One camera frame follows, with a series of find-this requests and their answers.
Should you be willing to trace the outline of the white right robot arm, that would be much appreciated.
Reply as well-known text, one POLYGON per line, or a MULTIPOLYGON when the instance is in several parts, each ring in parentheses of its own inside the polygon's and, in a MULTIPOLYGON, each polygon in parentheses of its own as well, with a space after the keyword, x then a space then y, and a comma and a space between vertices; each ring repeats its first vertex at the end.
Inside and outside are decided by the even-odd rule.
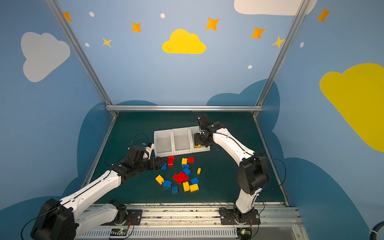
POLYGON ((222 147, 238 165, 238 185, 241 188, 235 203, 240 216, 248 214, 254 208, 258 194, 269 181, 268 161, 262 153, 255 153, 238 141, 220 122, 212 123, 203 117, 197 118, 199 133, 195 134, 197 145, 206 147, 214 144, 222 147))

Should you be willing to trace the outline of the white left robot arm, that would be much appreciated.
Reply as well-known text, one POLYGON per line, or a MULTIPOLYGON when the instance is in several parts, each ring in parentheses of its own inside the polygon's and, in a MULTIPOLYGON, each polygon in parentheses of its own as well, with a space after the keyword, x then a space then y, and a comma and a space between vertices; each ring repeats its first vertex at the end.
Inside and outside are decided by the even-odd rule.
POLYGON ((111 201, 88 211, 88 207, 113 189, 124 184, 136 173, 160 170, 166 159, 151 155, 154 145, 134 146, 127 157, 110 166, 99 178, 59 201, 46 201, 31 231, 34 240, 74 240, 100 225, 125 225, 129 217, 125 204, 111 201))

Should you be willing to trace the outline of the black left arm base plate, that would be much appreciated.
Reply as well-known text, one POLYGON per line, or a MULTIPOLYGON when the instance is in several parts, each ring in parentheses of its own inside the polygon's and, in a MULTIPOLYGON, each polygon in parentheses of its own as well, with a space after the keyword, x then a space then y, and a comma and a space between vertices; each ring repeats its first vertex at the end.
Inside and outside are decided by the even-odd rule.
POLYGON ((138 226, 141 223, 142 214, 142 210, 124 210, 119 212, 112 222, 104 223, 103 226, 138 226))

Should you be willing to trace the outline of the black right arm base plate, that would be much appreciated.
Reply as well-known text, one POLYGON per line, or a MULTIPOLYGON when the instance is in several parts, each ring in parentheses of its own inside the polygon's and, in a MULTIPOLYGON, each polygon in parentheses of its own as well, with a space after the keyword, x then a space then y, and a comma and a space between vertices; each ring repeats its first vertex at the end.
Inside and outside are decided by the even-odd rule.
POLYGON ((218 212, 222 225, 259 225, 261 223, 257 209, 252 209, 245 214, 237 209, 226 208, 220 208, 218 212))

